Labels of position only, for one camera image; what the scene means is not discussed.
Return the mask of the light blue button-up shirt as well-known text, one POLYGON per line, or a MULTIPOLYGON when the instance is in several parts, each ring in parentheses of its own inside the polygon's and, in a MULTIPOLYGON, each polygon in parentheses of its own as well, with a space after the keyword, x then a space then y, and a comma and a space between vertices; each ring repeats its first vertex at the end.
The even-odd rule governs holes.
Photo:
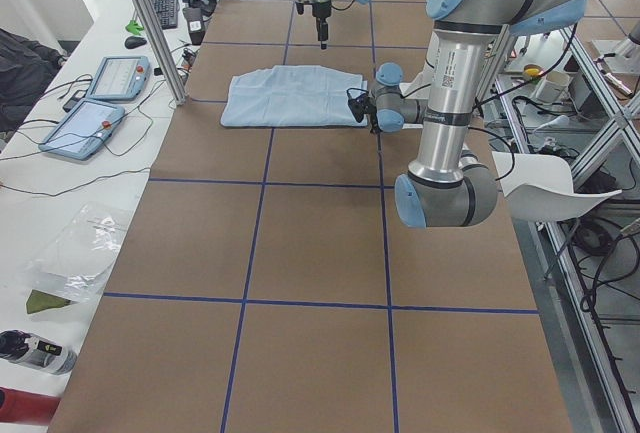
POLYGON ((349 88, 366 84, 360 74, 320 65, 259 69, 232 78, 220 123, 226 128, 365 127, 347 101, 349 88))

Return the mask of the black keyboard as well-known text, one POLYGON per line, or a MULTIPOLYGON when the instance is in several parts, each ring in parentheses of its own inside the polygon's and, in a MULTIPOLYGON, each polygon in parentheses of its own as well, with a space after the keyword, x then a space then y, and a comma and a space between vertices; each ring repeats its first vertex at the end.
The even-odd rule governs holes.
POLYGON ((178 0, 151 0, 151 3, 162 29, 178 26, 178 0))

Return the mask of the clear plastic bag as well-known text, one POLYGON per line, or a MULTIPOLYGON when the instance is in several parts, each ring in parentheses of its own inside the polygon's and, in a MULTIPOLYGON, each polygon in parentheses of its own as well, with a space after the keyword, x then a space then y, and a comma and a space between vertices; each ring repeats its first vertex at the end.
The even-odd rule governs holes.
POLYGON ((72 302, 92 299, 106 284, 132 218, 131 210, 85 204, 24 264, 23 283, 72 302))

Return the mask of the blue teach pendant near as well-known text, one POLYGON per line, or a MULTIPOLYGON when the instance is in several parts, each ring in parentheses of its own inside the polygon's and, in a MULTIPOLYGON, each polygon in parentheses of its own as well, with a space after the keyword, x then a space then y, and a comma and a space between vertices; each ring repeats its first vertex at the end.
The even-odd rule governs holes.
POLYGON ((86 160, 104 145, 124 115, 122 106, 82 99, 39 143, 38 148, 44 153, 86 160))

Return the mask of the grey aluminium frame post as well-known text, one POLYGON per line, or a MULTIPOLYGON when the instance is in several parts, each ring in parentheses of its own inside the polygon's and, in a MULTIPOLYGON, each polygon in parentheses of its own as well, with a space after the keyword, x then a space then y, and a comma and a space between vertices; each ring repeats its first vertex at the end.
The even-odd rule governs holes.
POLYGON ((136 12, 139 14, 147 39, 159 63, 164 78, 169 86, 177 106, 185 103, 187 94, 178 69, 174 63, 170 48, 165 39, 158 17, 153 9, 151 0, 132 0, 136 12))

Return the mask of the white curved plastic sheet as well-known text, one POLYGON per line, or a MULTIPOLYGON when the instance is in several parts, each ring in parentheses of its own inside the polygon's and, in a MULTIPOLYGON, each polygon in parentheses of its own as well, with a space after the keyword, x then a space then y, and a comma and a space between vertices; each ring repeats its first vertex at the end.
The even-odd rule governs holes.
POLYGON ((582 217, 621 193, 580 194, 574 191, 569 164, 551 155, 515 154, 515 168, 500 180, 511 216, 533 222, 558 222, 582 217))

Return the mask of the person in dark jacket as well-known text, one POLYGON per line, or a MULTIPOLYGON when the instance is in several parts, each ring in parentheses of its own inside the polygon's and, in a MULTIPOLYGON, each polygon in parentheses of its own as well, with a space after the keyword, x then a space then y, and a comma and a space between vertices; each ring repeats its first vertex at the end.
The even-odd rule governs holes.
POLYGON ((16 130, 67 60, 36 40, 1 30, 1 132, 16 130))

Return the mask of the green cloth piece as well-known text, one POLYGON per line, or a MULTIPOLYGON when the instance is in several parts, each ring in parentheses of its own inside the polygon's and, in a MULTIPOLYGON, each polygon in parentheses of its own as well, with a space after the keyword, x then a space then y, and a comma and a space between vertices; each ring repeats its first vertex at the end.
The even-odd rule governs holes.
POLYGON ((28 315, 44 312, 51 309, 64 308, 71 301, 53 294, 32 290, 26 300, 25 308, 28 315))

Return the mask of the black white bottle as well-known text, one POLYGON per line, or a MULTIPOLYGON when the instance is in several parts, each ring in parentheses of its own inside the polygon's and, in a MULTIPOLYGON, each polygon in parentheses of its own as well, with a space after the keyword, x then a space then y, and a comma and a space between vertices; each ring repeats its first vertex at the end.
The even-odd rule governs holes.
POLYGON ((39 335, 8 330, 1 333, 1 358, 41 372, 63 375, 73 369, 77 354, 39 335))

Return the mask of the black computer mouse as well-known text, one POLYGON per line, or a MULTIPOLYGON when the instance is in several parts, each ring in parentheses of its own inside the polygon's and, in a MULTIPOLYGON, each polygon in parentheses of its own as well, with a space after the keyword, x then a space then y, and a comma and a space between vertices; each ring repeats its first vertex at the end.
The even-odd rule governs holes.
POLYGON ((124 47, 128 50, 136 49, 147 44, 147 40, 141 36, 129 36, 124 41, 124 47))

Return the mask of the blue teach pendant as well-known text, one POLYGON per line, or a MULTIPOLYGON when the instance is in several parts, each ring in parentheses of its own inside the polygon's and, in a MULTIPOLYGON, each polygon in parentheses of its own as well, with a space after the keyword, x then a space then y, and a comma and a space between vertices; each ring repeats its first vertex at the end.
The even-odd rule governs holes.
POLYGON ((142 91, 150 68, 146 56, 104 57, 86 92, 87 98, 127 102, 142 91))
POLYGON ((39 143, 38 148, 44 153, 86 160, 104 145, 124 115, 122 106, 82 99, 39 143))

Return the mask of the blue teach pendant far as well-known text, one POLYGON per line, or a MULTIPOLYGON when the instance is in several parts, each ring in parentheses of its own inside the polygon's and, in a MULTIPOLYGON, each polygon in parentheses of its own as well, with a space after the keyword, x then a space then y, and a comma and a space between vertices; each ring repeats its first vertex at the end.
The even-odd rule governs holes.
POLYGON ((87 98, 127 102, 142 91, 150 68, 146 56, 104 57, 86 92, 87 98))

